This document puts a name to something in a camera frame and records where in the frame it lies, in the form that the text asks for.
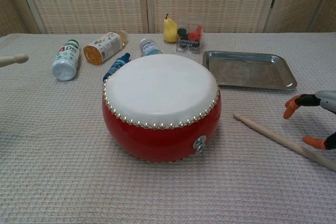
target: white bottle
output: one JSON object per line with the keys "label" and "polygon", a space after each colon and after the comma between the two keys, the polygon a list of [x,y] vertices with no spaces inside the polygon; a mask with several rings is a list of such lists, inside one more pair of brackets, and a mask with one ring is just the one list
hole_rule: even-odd
{"label": "white bottle", "polygon": [[162,54],[155,42],[151,39],[142,39],[139,47],[142,56]]}
{"label": "white bottle", "polygon": [[76,75],[79,59],[79,44],[76,40],[67,41],[58,51],[52,64],[53,75],[60,81],[71,80]]}

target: white drum head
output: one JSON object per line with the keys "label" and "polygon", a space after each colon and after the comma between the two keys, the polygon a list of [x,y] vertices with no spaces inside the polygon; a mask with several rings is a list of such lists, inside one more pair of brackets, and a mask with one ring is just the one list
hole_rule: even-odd
{"label": "white drum head", "polygon": [[105,88],[115,115],[149,128],[186,125],[206,115],[218,99],[216,80],[205,67],[169,54],[130,61],[106,81]]}

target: bottle label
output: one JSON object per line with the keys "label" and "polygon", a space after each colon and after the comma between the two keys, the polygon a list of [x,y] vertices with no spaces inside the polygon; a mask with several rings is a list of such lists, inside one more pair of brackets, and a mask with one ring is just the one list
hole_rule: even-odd
{"label": "bottle label", "polygon": [[79,57],[78,44],[73,40],[67,41],[58,51],[56,60],[65,60],[77,67]]}
{"label": "bottle label", "polygon": [[156,45],[152,42],[148,42],[142,47],[142,55],[156,55],[156,54],[162,54],[160,50],[156,47]]}
{"label": "bottle label", "polygon": [[124,66],[127,62],[125,62],[122,59],[117,59],[113,65],[111,66],[111,68],[109,69],[109,71],[107,71],[107,73],[104,75],[103,77],[103,81],[105,79],[107,79],[109,76],[113,75],[118,69],[120,69],[122,66]]}
{"label": "bottle label", "polygon": [[122,40],[117,33],[107,33],[89,44],[98,49],[102,62],[115,55],[122,48]]}

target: metal tray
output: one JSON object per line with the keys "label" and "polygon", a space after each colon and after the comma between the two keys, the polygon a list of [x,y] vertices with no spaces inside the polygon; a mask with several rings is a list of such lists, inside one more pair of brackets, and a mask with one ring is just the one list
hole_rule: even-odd
{"label": "metal tray", "polygon": [[286,61],[277,55],[206,51],[203,65],[219,85],[280,90],[297,86]]}

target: red drum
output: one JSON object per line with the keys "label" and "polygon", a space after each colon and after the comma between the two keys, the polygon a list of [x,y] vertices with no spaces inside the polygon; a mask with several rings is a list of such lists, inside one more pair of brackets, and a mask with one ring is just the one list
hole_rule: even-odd
{"label": "red drum", "polygon": [[132,60],[103,84],[103,117],[112,137],[135,157],[170,162],[202,152],[221,112],[213,75],[177,55]]}

